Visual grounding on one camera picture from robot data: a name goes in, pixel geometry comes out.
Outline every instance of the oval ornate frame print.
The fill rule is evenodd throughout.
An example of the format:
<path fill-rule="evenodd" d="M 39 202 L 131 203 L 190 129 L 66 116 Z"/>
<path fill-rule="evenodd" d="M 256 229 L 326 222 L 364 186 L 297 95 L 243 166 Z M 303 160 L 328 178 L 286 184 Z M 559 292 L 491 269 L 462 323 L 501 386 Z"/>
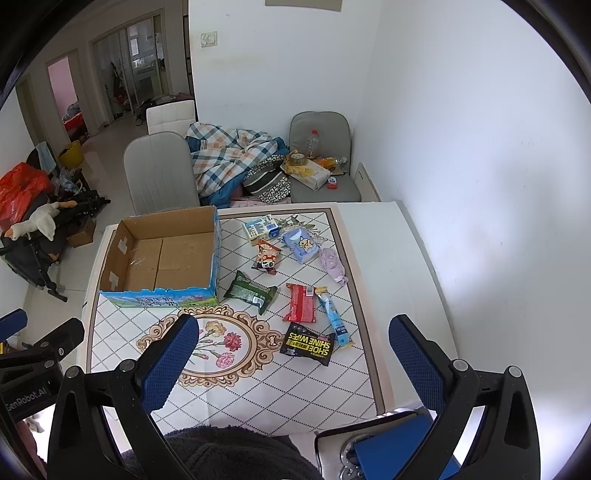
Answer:
<path fill-rule="evenodd" d="M 283 341 L 283 334 L 271 330 L 266 321 L 217 305 L 182 308 L 168 315 L 137 341 L 139 349 L 143 352 L 161 339 L 183 313 L 195 317 L 200 329 L 199 342 L 178 379 L 187 387 L 231 387 L 271 363 Z"/>

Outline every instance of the red package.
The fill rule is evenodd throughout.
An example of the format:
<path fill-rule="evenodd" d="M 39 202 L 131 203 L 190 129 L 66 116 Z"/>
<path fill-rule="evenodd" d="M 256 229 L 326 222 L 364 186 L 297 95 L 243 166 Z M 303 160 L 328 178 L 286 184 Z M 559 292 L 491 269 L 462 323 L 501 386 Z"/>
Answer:
<path fill-rule="evenodd" d="M 286 284 L 291 290 L 290 311 L 284 322 L 294 323 L 315 323 L 314 318 L 314 287 L 298 285 L 295 283 Z"/>
<path fill-rule="evenodd" d="M 52 191 L 47 173 L 19 163 L 0 179 L 0 229 L 20 222 L 37 195 Z"/>

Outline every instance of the flower print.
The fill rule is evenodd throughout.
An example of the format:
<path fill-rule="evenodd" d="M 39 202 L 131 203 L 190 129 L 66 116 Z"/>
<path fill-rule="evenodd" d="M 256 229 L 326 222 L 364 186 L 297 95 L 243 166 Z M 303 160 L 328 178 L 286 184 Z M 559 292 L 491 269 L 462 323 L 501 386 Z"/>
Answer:
<path fill-rule="evenodd" d="M 226 327 L 222 325 L 222 322 L 218 320 L 211 320 L 205 324 L 205 330 L 208 335 L 213 337 L 221 337 L 224 333 L 226 333 Z"/>
<path fill-rule="evenodd" d="M 234 363 L 234 354 L 225 352 L 221 354 L 216 360 L 216 366 L 218 368 L 227 368 Z"/>
<path fill-rule="evenodd" d="M 223 338 L 223 343 L 231 352 L 235 352 L 242 346 L 242 339 L 240 335 L 231 332 Z"/>

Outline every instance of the pink rolled cloth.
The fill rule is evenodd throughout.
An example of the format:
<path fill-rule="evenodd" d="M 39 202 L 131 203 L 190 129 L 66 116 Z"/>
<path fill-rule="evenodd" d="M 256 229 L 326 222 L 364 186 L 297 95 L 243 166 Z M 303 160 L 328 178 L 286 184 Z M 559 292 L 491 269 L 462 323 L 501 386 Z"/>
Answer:
<path fill-rule="evenodd" d="M 320 250 L 320 265 L 335 282 L 346 285 L 349 279 L 345 277 L 345 268 L 339 259 L 339 254 L 331 248 Z"/>

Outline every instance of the blue textured pad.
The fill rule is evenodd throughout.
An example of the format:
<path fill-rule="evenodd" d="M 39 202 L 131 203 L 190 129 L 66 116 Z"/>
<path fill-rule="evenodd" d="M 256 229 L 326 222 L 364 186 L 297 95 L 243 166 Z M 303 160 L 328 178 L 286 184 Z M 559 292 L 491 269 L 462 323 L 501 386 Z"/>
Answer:
<path fill-rule="evenodd" d="M 440 413 L 446 405 L 443 379 L 402 321 L 393 318 L 388 329 L 392 350 L 400 360 L 423 405 Z"/>
<path fill-rule="evenodd" d="M 355 453 L 367 480 L 392 480 L 421 444 L 431 427 L 425 415 L 407 420 L 373 438 L 355 444 Z M 449 460 L 440 480 L 460 471 L 454 457 Z"/>
<path fill-rule="evenodd" d="M 27 326 L 27 314 L 18 309 L 0 319 L 0 342 L 10 338 Z"/>
<path fill-rule="evenodd" d="M 199 325 L 195 319 L 191 319 L 183 325 L 168 348 L 156 360 L 142 384 L 141 402 L 146 413 L 164 407 L 198 340 Z"/>

